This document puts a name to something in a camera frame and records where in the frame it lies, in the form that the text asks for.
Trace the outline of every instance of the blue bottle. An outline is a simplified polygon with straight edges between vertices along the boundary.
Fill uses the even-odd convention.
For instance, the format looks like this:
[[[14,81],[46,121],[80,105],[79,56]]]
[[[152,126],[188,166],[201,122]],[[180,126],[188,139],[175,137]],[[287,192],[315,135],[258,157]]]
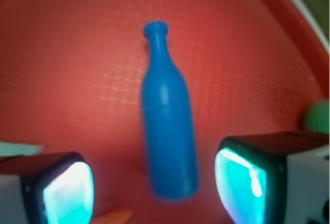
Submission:
[[[199,189],[195,136],[187,84],[170,58],[167,24],[145,26],[150,64],[142,84],[143,118],[151,185],[168,200],[181,200]]]

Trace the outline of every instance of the orange object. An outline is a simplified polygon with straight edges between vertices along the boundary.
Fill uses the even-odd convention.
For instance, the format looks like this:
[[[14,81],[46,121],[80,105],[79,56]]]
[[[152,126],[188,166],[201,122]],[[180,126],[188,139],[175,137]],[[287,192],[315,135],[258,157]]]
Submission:
[[[111,211],[107,214],[93,218],[91,224],[122,224],[126,223],[131,215],[132,211],[127,209]]]
[[[152,195],[145,163],[142,29],[157,19],[190,90],[201,171],[198,194],[177,205]],[[80,152],[96,215],[129,206],[129,223],[229,223],[219,141],[299,128],[328,97],[328,68],[289,0],[0,0],[0,140]]]

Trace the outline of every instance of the red plastic tray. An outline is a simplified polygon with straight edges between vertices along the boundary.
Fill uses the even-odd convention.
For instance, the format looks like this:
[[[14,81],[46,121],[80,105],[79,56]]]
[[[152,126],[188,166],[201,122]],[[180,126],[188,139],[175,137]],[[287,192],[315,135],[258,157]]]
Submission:
[[[201,169],[199,193],[176,205],[152,195],[144,152],[142,28],[157,19],[188,82]],[[0,0],[0,140],[82,153],[95,215],[229,223],[213,172],[220,140],[300,128],[329,95],[328,69],[290,0]]]

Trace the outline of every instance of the plastic bottle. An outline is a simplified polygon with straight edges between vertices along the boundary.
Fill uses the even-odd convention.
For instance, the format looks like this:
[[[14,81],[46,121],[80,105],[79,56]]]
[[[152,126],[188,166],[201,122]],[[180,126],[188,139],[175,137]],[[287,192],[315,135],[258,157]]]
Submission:
[[[195,136],[187,84],[170,58],[167,24],[145,26],[150,64],[142,84],[148,165],[155,193],[180,200],[199,189]]]

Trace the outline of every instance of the bottle cap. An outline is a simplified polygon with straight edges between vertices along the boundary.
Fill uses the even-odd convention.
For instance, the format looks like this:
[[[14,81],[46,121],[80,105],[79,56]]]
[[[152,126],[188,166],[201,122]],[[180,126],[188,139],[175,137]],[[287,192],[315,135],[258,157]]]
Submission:
[[[145,25],[143,34],[145,37],[154,32],[164,32],[167,35],[168,31],[169,28],[165,22],[150,22]]]

